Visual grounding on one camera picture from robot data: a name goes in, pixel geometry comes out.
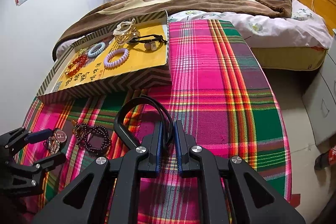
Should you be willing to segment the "round charm keychain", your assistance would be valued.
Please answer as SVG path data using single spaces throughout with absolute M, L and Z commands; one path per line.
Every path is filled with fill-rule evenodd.
M 48 137 L 47 140 L 44 141 L 44 147 L 47 149 L 50 155 L 56 154 L 60 152 L 67 142 L 67 134 L 56 128 L 53 131 L 53 134 Z

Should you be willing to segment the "black wristband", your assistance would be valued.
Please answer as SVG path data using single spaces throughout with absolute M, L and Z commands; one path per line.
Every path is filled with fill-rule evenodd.
M 136 137 L 130 128 L 135 128 L 137 131 L 142 121 L 151 122 L 152 118 L 149 117 L 149 114 L 145 114 L 145 118 L 142 118 L 143 113 L 140 111 L 139 114 L 136 114 L 134 118 L 130 118 L 127 122 L 128 125 L 124 123 L 126 116 L 132 111 L 136 110 L 138 105 L 150 105 L 155 108 L 158 112 L 157 119 L 163 124 L 163 140 L 161 141 L 161 147 L 163 150 L 168 151 L 171 142 L 173 141 L 173 120 L 169 112 L 165 107 L 150 96 L 145 94 L 140 95 L 139 97 L 133 98 L 122 106 L 120 111 L 117 113 L 116 118 L 114 119 L 113 130 L 117 136 L 121 139 L 124 145 L 128 149 L 135 149 L 141 145 L 140 140 Z

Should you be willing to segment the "cola bottle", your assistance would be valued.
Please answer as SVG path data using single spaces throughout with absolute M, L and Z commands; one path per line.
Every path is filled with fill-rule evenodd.
M 322 153 L 315 159 L 315 170 L 322 170 L 335 164 L 336 161 L 336 146 L 333 146 L 327 152 Z

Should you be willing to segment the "pink plaid tablecloth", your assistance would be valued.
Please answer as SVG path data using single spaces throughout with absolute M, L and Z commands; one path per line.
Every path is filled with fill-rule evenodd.
M 169 24 L 171 85 L 143 90 L 183 123 L 198 145 L 221 157 L 238 155 L 286 200 L 291 197 L 289 142 L 280 106 L 242 33 L 221 20 Z M 121 106 L 140 91 L 44 105 L 34 100 L 24 125 L 33 132 L 60 128 L 67 159 L 43 181 L 43 193 L 24 198 L 25 220 L 63 190 L 92 161 L 76 143 L 73 122 L 112 130 Z

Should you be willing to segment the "striped cardboard tray yellow inside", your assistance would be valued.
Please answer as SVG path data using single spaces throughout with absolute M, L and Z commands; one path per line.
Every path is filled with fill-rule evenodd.
M 68 46 L 43 81 L 37 98 L 51 104 L 171 84 L 167 12 L 133 18 L 140 37 L 122 46 L 113 36 L 119 23 Z

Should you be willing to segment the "grey drawer cabinet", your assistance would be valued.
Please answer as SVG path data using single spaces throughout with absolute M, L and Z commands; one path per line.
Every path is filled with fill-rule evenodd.
M 302 96 L 316 145 L 335 134 L 335 40 L 311 85 Z

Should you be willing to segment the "bed with white sheet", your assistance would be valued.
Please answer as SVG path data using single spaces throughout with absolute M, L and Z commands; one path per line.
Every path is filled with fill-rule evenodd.
M 171 22 L 197 19 L 226 20 L 231 22 L 243 37 L 262 67 L 293 71 L 315 70 L 323 62 L 333 39 L 323 17 L 299 0 L 291 1 L 290 18 L 201 10 L 185 10 L 168 16 Z M 68 40 L 60 45 L 56 51 L 57 59 L 75 40 L 77 39 Z

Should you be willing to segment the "brown fleece blanket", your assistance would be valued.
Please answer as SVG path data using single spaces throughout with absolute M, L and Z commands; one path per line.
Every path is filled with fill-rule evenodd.
M 113 23 L 152 12 L 167 11 L 169 15 L 185 10 L 206 12 L 235 12 L 263 15 L 270 18 L 290 18 L 291 0 L 112 0 L 88 12 L 67 28 L 52 50 L 56 51 L 68 40 L 78 39 Z

